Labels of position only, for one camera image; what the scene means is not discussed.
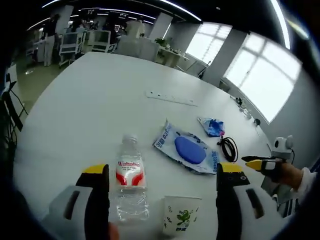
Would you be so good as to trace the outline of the person's left hand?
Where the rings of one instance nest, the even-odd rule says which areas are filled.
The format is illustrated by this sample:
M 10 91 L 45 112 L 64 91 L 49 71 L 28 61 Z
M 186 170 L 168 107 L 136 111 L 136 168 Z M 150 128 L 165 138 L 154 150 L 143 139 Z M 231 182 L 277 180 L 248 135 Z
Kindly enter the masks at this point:
M 108 223 L 108 236 L 109 236 L 110 240 L 119 240 L 120 239 L 118 227 L 112 222 Z

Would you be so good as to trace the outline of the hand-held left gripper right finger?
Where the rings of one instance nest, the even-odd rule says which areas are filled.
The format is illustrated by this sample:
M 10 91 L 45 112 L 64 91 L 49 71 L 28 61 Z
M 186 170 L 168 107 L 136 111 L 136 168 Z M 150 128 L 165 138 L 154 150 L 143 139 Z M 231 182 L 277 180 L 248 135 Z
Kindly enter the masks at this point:
M 218 240 L 272 240 L 288 223 L 276 201 L 235 163 L 217 164 L 216 190 Z

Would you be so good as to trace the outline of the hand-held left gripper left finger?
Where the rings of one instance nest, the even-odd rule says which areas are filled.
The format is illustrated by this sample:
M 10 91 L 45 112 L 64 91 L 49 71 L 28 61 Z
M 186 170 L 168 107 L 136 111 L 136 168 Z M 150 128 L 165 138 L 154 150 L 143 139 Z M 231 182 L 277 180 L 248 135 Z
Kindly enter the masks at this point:
M 108 240 L 109 165 L 86 168 L 49 205 L 48 228 L 59 240 Z

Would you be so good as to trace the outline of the person's right hand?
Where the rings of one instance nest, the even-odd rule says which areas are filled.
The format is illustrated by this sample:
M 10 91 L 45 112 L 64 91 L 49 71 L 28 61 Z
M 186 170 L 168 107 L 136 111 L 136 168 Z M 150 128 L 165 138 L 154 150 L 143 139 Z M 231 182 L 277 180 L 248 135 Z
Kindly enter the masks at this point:
M 290 163 L 283 163 L 281 165 L 281 170 L 282 177 L 280 178 L 279 182 L 291 187 L 297 192 L 302 182 L 303 170 L 294 167 Z

